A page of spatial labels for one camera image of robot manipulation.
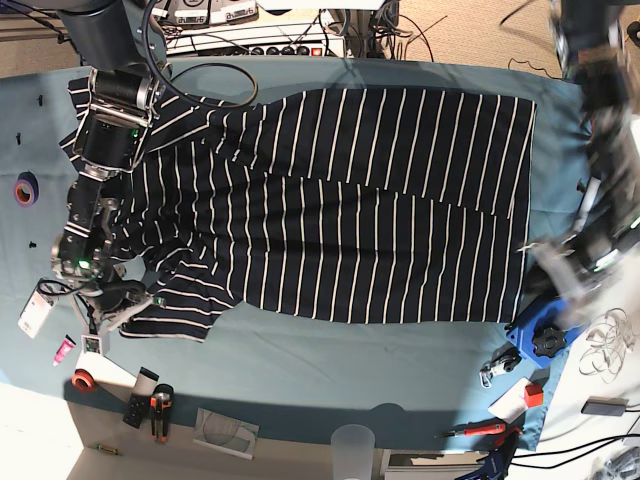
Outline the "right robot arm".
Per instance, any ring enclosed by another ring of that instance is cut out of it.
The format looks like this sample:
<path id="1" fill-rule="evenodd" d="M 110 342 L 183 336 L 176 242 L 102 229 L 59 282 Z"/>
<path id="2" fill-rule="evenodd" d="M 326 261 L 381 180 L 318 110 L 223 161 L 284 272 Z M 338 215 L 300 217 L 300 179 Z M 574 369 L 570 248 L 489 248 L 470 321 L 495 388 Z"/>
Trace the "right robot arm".
<path id="1" fill-rule="evenodd" d="M 143 160 L 169 69 L 166 42 L 151 1 L 54 1 L 51 7 L 91 67 L 87 108 L 72 142 L 79 173 L 51 264 L 67 285 L 62 294 L 88 305 L 82 350 L 104 354 L 110 332 L 154 302 L 141 282 L 123 279 L 115 266 L 119 201 L 105 188 Z"/>

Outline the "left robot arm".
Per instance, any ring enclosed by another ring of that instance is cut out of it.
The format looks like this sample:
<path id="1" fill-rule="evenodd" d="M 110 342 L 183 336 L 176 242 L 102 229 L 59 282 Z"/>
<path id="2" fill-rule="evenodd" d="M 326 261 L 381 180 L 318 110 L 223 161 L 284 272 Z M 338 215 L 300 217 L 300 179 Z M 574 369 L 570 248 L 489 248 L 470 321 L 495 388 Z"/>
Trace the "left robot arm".
<path id="1" fill-rule="evenodd" d="M 581 88 L 590 178 L 569 230 L 525 245 L 566 303 L 562 330 L 581 326 L 627 253 L 639 244 L 638 99 L 619 18 L 623 1 L 554 1 L 551 31 L 562 78 Z"/>

